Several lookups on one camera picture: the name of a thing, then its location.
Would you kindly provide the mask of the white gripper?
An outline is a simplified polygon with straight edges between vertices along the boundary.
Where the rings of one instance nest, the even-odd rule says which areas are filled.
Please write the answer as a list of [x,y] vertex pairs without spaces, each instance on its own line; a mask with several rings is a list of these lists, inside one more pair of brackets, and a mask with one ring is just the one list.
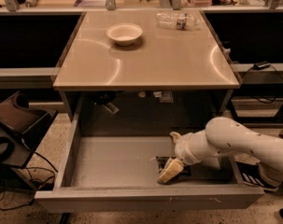
[[181,135],[177,132],[170,132],[175,144],[176,158],[169,158],[159,174],[158,182],[166,184],[173,177],[180,174],[185,165],[194,165],[200,162],[191,152],[191,133]]

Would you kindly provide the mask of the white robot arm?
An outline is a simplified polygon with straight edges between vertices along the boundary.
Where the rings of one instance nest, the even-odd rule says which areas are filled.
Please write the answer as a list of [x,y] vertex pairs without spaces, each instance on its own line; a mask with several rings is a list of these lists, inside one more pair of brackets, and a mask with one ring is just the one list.
[[213,157],[246,153],[260,160],[260,174],[271,185],[278,183],[275,172],[283,175],[283,138],[256,133],[233,119],[216,117],[197,133],[170,133],[175,143],[175,158],[169,158],[158,181],[167,183],[194,165]]

